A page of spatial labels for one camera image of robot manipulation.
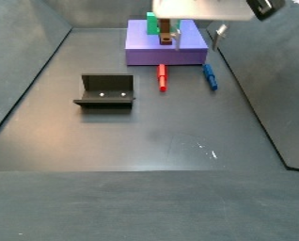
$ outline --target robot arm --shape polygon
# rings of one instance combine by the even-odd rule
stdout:
[[[162,19],[246,21],[268,18],[285,0],[153,0],[153,12]]]

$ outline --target green block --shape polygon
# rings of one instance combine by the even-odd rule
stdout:
[[[158,34],[160,32],[157,28],[157,18],[153,12],[146,12],[145,20],[146,20],[146,34],[148,35]]]

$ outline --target black holder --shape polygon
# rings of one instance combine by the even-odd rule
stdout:
[[[133,105],[133,75],[81,74],[84,94],[74,103],[81,107]]]

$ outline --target purple box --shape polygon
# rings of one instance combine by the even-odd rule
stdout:
[[[181,20],[180,50],[160,45],[158,35],[146,35],[145,20],[129,20],[125,38],[126,65],[194,65],[204,64],[206,45],[192,20]]]

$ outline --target dark gray floor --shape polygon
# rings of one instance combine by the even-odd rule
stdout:
[[[218,53],[214,93],[200,66],[176,66],[161,94],[156,67],[125,67],[124,39],[125,29],[73,30],[0,129],[0,170],[284,169]],[[82,112],[80,75],[126,72],[132,113]]]
[[[264,22],[232,23],[220,50],[285,164],[299,169],[297,5],[288,1]]]
[[[0,172],[0,240],[299,241],[299,173]]]

